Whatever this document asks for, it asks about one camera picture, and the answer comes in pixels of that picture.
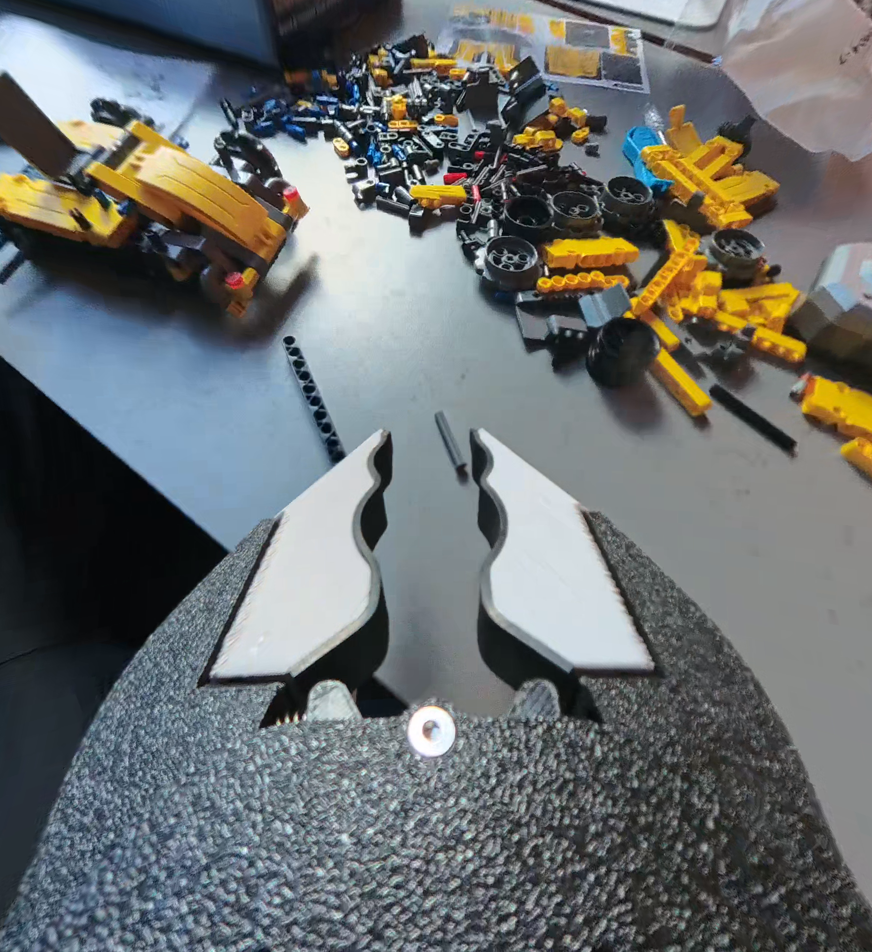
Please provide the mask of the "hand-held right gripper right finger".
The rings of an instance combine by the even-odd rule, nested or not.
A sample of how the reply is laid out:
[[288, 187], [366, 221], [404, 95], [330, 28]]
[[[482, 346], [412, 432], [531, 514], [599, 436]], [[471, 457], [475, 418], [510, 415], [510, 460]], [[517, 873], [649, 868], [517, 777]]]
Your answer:
[[592, 512], [487, 429], [471, 436], [485, 620], [568, 676], [654, 675]]

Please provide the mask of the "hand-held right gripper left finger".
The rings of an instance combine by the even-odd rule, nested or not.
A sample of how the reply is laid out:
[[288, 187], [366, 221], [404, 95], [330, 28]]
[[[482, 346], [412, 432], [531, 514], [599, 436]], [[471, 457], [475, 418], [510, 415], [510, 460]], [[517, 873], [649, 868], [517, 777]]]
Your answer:
[[209, 660], [211, 683], [358, 683], [386, 652], [374, 549], [386, 529], [391, 433], [378, 429], [276, 517]]

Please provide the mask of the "small black pin connector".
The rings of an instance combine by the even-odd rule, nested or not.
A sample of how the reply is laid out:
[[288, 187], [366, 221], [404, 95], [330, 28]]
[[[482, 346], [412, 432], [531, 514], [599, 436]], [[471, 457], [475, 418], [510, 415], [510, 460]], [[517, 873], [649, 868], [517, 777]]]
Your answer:
[[436, 411], [434, 421], [456, 476], [461, 481], [466, 480], [468, 478], [467, 461], [444, 412]]

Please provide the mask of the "black long holed beam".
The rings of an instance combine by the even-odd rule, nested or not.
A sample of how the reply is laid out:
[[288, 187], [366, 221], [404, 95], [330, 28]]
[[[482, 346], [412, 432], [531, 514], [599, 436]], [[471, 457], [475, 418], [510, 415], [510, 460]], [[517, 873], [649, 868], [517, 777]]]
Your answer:
[[343, 447], [332, 417], [323, 400], [322, 391], [312, 374], [311, 367], [302, 352], [297, 338], [293, 335], [287, 335], [283, 337], [282, 343], [286, 352], [287, 363], [296, 379], [301, 397], [306, 404], [307, 411], [311, 416], [330, 465], [334, 467], [346, 458], [347, 451]]

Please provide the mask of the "yellow toy vehicle model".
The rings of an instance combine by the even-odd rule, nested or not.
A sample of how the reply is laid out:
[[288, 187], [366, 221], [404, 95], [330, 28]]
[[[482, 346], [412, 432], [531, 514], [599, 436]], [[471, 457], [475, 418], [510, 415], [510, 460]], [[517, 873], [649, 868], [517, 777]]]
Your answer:
[[263, 143], [231, 119], [215, 164], [114, 100], [90, 121], [54, 123], [0, 73], [0, 138], [25, 160], [0, 174], [0, 269], [6, 283], [36, 252], [105, 252], [150, 276], [198, 287], [243, 319], [308, 206]]

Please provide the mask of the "grey desk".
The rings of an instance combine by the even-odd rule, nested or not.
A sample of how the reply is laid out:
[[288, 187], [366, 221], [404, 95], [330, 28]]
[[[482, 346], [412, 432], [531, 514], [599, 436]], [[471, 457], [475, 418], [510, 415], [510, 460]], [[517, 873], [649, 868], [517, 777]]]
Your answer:
[[[476, 644], [477, 488], [453, 475], [433, 417], [444, 411], [462, 444], [487, 428], [604, 513], [739, 650], [872, 905], [872, 483], [790, 400], [796, 376], [756, 361], [740, 392], [797, 439], [796, 458], [722, 407], [692, 422], [651, 378], [607, 396], [583, 369], [558, 374], [525, 351], [450, 224], [412, 237], [359, 210], [322, 141], [275, 151], [310, 207], [275, 293], [315, 258], [299, 297], [268, 305], [261, 336], [229, 334], [190, 297], [24, 267], [0, 285], [0, 356], [232, 548], [325, 470], [278, 334], [298, 337], [344, 445], [380, 427], [393, 438], [380, 679], [471, 715], [500, 715], [512, 690]], [[0, 173], [18, 166], [0, 144]]]

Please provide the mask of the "black rubber tyre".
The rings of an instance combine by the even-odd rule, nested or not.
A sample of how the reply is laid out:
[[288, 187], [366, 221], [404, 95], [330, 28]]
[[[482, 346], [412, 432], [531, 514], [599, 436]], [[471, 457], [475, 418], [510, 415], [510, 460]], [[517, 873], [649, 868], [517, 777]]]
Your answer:
[[598, 330], [585, 367], [600, 387], [630, 387], [640, 381], [661, 349], [652, 327], [637, 318], [621, 316]]

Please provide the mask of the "person's dark jeans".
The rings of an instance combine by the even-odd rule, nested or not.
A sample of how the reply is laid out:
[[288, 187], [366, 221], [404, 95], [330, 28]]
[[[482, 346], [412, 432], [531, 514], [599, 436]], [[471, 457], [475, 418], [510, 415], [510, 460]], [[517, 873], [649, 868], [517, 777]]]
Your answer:
[[0, 923], [98, 707], [226, 553], [0, 358]]

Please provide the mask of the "dark grey toothed panel piece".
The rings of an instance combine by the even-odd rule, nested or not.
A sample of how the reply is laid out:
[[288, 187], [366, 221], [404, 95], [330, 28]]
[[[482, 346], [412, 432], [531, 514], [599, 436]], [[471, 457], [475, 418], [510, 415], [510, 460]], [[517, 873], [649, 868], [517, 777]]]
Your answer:
[[598, 291], [520, 292], [516, 321], [526, 349], [546, 349], [552, 368], [585, 356], [605, 327], [630, 309], [631, 299], [620, 285]]

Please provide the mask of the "yellow thin holed beam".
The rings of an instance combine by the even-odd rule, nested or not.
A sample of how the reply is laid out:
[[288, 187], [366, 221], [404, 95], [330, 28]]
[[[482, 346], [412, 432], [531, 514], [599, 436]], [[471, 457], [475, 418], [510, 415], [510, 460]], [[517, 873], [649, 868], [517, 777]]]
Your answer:
[[542, 276], [537, 279], [535, 292], [542, 295], [589, 293], [607, 290], [611, 287], [627, 289], [629, 285], [629, 278], [624, 274], [606, 275], [598, 270], [590, 270]]

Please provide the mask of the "grey spoked wheel hub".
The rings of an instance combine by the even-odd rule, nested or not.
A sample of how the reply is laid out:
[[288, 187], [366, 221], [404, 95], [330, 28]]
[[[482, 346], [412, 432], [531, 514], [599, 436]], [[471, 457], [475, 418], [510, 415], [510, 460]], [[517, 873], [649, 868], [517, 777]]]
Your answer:
[[480, 262], [483, 281], [502, 292], [535, 290], [543, 267], [534, 244], [509, 235], [490, 239]]

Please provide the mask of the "yellow long panel piece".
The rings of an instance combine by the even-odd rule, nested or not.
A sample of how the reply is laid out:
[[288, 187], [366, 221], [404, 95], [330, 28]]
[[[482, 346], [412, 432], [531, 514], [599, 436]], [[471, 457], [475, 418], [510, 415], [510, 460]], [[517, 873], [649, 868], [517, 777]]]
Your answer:
[[840, 434], [872, 443], [872, 395], [811, 373], [790, 390], [801, 412]]

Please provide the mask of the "blue brick separator tool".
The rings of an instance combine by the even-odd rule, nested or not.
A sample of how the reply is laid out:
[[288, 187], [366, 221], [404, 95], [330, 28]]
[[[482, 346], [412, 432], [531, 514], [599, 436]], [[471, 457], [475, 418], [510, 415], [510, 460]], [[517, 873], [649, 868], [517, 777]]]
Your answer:
[[658, 178], [655, 173], [651, 172], [645, 165], [641, 154], [646, 148], [666, 145], [663, 135], [648, 125], [630, 127], [622, 144], [622, 154], [630, 163], [634, 177], [641, 184], [648, 187], [656, 198], [663, 196], [673, 182]]

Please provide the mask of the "dark curved panel piece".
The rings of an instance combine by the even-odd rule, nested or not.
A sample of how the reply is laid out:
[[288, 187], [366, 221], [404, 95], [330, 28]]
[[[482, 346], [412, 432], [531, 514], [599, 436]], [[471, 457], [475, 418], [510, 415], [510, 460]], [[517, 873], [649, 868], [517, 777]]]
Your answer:
[[522, 127], [531, 116], [547, 112], [547, 101], [545, 77], [527, 56], [505, 74], [488, 65], [469, 69], [455, 110], [472, 113], [477, 121], [500, 120], [509, 127]]

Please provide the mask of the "clear plastic bag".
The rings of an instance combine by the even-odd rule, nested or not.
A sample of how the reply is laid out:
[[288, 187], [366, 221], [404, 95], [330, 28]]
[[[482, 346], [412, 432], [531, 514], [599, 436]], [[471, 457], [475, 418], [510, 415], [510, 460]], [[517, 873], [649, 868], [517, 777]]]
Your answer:
[[801, 148], [872, 154], [872, 1], [738, 2], [720, 65]]

